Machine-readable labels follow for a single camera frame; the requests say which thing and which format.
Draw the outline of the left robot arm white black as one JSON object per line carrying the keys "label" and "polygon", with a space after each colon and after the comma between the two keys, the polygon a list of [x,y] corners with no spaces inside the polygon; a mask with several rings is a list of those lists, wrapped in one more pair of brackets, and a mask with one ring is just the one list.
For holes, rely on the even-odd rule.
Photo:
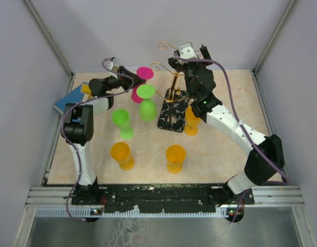
{"label": "left robot arm white black", "polygon": [[139,73],[134,74],[124,66],[109,71],[113,75],[89,81],[91,99],[65,105],[61,135],[72,152],[77,173],[76,185],[92,186],[97,180],[91,159],[90,141],[94,135],[94,115],[113,106],[115,95],[110,91],[122,88],[126,93],[147,81]]}

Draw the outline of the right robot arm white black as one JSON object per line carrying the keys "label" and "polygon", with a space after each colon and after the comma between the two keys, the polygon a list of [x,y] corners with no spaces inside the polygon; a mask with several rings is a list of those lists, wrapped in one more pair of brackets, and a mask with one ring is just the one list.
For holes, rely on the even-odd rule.
{"label": "right robot arm white black", "polygon": [[222,65],[211,59],[207,47],[200,47],[202,58],[191,43],[180,45],[169,58],[169,65],[185,78],[186,91],[192,103],[192,112],[205,123],[219,129],[248,156],[244,170],[228,180],[220,196],[234,204],[242,192],[255,185],[262,185],[276,173],[283,174],[285,165],[281,139],[273,134],[264,135],[238,117],[236,110],[229,111],[214,94],[216,87],[213,71],[207,66]]}

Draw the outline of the gold wine glass rack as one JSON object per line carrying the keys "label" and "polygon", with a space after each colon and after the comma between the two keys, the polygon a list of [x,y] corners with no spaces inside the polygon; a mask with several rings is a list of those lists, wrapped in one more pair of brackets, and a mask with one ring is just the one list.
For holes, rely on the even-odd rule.
{"label": "gold wine glass rack", "polygon": [[176,87],[176,84],[177,80],[181,76],[183,76],[183,74],[177,71],[170,71],[160,62],[151,63],[150,68],[155,65],[155,69],[152,69],[154,72],[158,72],[160,70],[157,67],[157,64],[173,74],[172,84],[170,88],[166,90],[165,96],[162,96],[159,92],[156,91],[156,93],[163,99],[157,127],[166,131],[182,133],[185,127],[185,112],[188,108],[189,98],[187,96],[187,92],[181,90],[180,86]]}

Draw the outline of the pink wine glass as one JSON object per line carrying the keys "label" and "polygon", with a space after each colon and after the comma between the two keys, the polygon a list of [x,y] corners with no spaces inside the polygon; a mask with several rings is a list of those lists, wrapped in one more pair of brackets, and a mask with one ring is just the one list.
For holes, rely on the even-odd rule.
{"label": "pink wine glass", "polygon": [[146,67],[146,66],[142,66],[139,67],[136,70],[136,74],[139,77],[138,82],[136,82],[133,90],[132,90],[132,94],[131,94],[131,99],[135,102],[135,103],[141,103],[143,98],[139,97],[136,93],[137,89],[139,86],[146,84],[147,79],[151,79],[154,76],[154,72],[151,68]]}

